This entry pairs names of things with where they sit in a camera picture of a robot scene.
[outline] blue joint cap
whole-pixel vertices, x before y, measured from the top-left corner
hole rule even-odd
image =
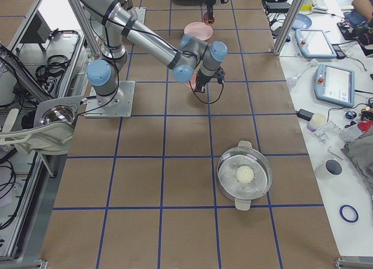
[[[189,42],[190,39],[192,39],[194,36],[190,34],[184,34],[180,41],[179,49],[184,49],[185,45]]]
[[[227,46],[220,41],[215,41],[210,46],[210,54],[212,57],[219,62],[222,62],[228,53]]]
[[[173,75],[176,81],[186,83],[190,81],[191,77],[193,76],[193,72],[193,68],[186,65],[181,65],[173,70]]]
[[[104,61],[103,59],[98,59],[92,62],[87,67],[88,80],[95,87],[100,87],[106,84],[110,76],[110,64]]]

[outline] blue plate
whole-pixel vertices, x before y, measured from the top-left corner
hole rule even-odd
[[[303,14],[298,14],[291,29],[308,29],[312,25],[312,20]]]

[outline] gray cloth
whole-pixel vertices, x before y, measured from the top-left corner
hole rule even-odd
[[[369,193],[373,195],[373,130],[347,143],[341,150],[359,171]]]

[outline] pot handle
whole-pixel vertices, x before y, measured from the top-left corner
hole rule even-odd
[[[250,209],[251,200],[242,200],[242,199],[235,198],[234,205],[236,209],[240,211],[247,211]]]
[[[239,143],[238,143],[238,146],[239,147],[246,147],[246,148],[252,148],[252,145],[249,141],[243,141],[241,140]]]

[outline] blue ring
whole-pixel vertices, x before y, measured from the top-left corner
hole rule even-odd
[[[343,209],[344,209],[344,208],[350,208],[351,210],[354,211],[355,216],[356,216],[354,220],[349,220],[348,218],[346,218],[346,217],[344,216],[344,214],[343,214]],[[358,212],[357,212],[356,209],[355,209],[354,207],[352,207],[351,205],[342,205],[342,206],[339,208],[339,214],[340,214],[340,217],[341,217],[344,221],[347,221],[347,222],[349,222],[349,223],[351,223],[351,224],[353,224],[354,222],[357,222],[358,219],[359,219],[359,214],[358,214]]]

